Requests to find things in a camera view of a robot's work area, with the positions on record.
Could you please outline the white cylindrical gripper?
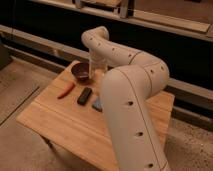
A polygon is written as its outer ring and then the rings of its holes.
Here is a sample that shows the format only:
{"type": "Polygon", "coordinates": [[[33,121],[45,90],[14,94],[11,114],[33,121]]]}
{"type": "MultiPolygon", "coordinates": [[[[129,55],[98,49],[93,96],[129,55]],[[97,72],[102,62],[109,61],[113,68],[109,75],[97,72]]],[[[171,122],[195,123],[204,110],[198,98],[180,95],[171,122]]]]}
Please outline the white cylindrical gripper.
{"type": "Polygon", "coordinates": [[[103,56],[93,50],[89,51],[89,56],[89,72],[91,74],[94,74],[97,70],[103,73],[107,72],[107,60],[103,56]]]}

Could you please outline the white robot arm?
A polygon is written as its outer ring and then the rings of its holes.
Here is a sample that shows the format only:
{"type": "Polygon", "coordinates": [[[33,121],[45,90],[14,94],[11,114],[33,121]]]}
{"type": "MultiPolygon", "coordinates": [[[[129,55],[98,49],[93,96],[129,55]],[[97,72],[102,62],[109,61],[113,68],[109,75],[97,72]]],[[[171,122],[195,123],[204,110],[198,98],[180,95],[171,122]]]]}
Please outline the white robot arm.
{"type": "Polygon", "coordinates": [[[120,171],[170,171],[146,100],[169,80],[166,63],[109,40],[104,26],[85,31],[82,43],[96,62],[114,64],[100,83],[100,101],[120,171]]]}

